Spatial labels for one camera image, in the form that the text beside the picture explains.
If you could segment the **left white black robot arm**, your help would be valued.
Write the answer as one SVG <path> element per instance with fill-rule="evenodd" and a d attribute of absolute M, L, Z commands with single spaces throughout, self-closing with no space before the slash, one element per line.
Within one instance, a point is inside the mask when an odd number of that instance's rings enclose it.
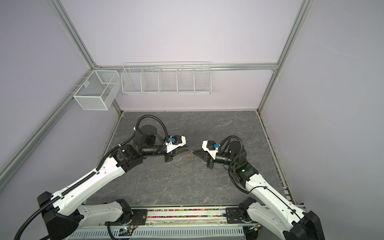
<path fill-rule="evenodd" d="M 98 165 L 71 185 L 39 195 L 39 209 L 18 229 L 19 240 L 29 224 L 42 215 L 48 235 L 46 240 L 63 240 L 79 227 L 97 222 L 128 223 L 133 218 L 131 207 L 125 200 L 87 207 L 84 202 L 112 180 L 124 175 L 151 156 L 164 156 L 169 162 L 174 156 L 187 151 L 186 137 L 171 136 L 158 117 L 139 117 L 134 133 L 123 143 L 109 150 Z"/>

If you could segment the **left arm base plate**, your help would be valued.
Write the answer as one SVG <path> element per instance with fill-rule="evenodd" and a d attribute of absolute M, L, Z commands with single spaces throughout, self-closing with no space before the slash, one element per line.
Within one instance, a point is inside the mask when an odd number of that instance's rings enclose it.
<path fill-rule="evenodd" d="M 129 219 L 110 222 L 110 226 L 144 226 L 147 215 L 148 209 L 133 209 Z"/>

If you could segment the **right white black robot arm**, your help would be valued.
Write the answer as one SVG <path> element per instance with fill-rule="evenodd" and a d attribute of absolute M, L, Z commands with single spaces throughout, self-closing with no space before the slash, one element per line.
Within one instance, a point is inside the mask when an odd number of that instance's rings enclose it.
<path fill-rule="evenodd" d="M 218 163 L 227 166 L 228 175 L 235 187 L 247 198 L 239 208 L 246 222 L 254 221 L 267 228 L 281 240 L 325 239 L 321 220 L 313 211 L 305 212 L 275 190 L 247 160 L 242 140 L 228 136 L 220 143 L 203 141 L 193 155 L 212 169 Z"/>

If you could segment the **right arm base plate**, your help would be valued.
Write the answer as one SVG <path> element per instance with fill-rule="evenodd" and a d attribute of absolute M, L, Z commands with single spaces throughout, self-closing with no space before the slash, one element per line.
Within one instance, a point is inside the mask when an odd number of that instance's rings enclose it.
<path fill-rule="evenodd" d="M 250 216 L 248 215 L 248 208 L 251 204 L 256 203 L 257 200 L 251 197 L 248 197 L 242 201 L 237 207 L 226 208 L 226 212 L 223 216 L 227 219 L 228 224 L 240 224 L 240 223 L 254 223 Z"/>

